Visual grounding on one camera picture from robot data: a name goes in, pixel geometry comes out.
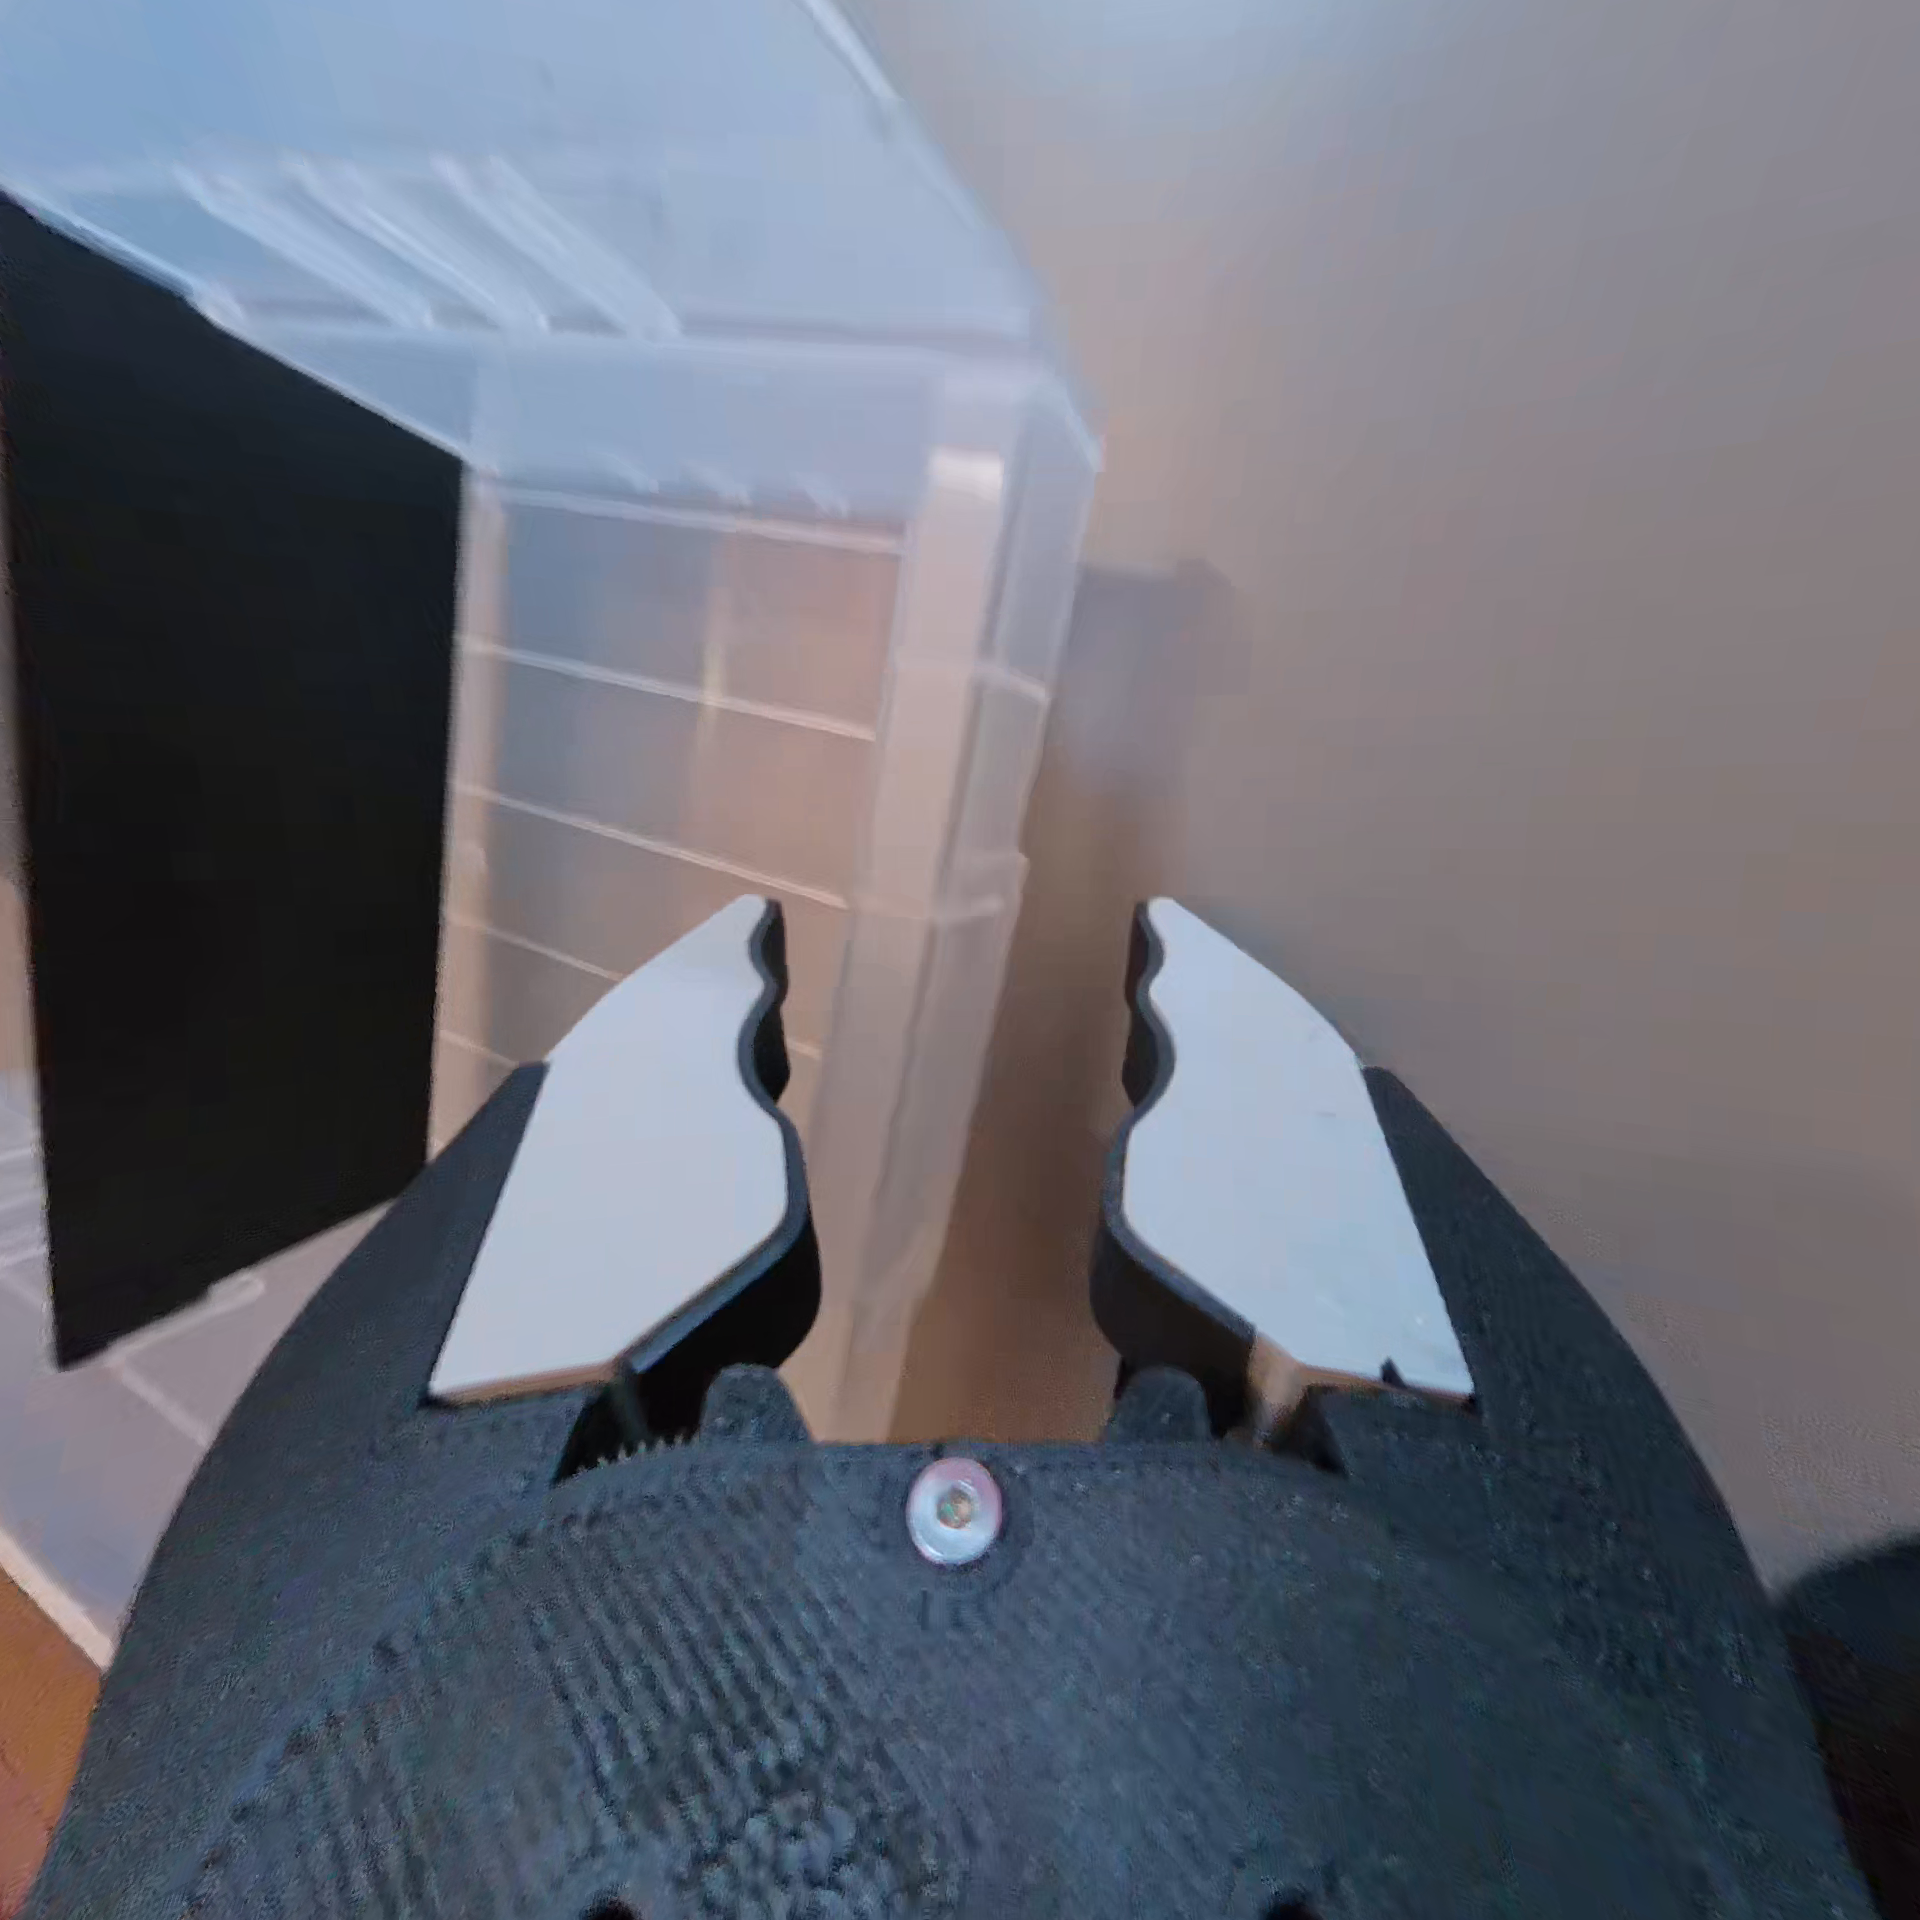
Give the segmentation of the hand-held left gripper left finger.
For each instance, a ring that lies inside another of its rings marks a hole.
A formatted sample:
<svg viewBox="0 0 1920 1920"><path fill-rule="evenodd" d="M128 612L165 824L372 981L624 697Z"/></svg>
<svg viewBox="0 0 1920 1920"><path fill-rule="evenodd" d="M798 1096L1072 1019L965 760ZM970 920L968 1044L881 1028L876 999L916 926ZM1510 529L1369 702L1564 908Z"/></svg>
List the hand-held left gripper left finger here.
<svg viewBox="0 0 1920 1920"><path fill-rule="evenodd" d="M782 1111L785 911L741 895L618 983L541 1061L427 1376L441 1406L597 1391L624 1444L690 1435L736 1365L822 1303Z"/></svg>

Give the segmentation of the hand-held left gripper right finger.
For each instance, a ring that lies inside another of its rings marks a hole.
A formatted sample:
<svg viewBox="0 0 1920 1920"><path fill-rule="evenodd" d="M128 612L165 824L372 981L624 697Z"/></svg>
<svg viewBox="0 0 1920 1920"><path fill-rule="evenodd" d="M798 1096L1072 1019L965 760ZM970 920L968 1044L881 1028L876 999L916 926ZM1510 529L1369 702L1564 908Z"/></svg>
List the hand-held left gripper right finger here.
<svg viewBox="0 0 1920 1920"><path fill-rule="evenodd" d="M1168 895L1136 908L1124 1005L1088 1276L1121 1385L1185 1376L1259 1444L1323 1388L1474 1404L1353 1044Z"/></svg>

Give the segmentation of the clear plastic bin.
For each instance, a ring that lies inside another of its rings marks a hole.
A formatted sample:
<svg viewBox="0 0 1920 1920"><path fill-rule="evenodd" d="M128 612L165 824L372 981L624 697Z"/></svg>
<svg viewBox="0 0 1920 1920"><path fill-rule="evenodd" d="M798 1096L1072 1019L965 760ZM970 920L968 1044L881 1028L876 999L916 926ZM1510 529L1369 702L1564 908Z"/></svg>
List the clear plastic bin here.
<svg viewBox="0 0 1920 1920"><path fill-rule="evenodd" d="M462 469L426 1157L738 895L896 1421L1024 891L1097 437L836 4L5 4L5 201ZM5 1573L94 1669L360 1216L57 1366L5 577Z"/></svg>

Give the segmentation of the black bin divider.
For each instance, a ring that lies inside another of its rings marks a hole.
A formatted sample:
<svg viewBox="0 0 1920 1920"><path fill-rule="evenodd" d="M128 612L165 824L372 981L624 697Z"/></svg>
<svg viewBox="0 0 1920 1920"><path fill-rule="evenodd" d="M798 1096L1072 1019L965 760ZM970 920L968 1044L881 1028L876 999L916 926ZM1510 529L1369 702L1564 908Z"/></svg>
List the black bin divider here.
<svg viewBox="0 0 1920 1920"><path fill-rule="evenodd" d="M53 1348L426 1163L462 469L5 201Z"/></svg>

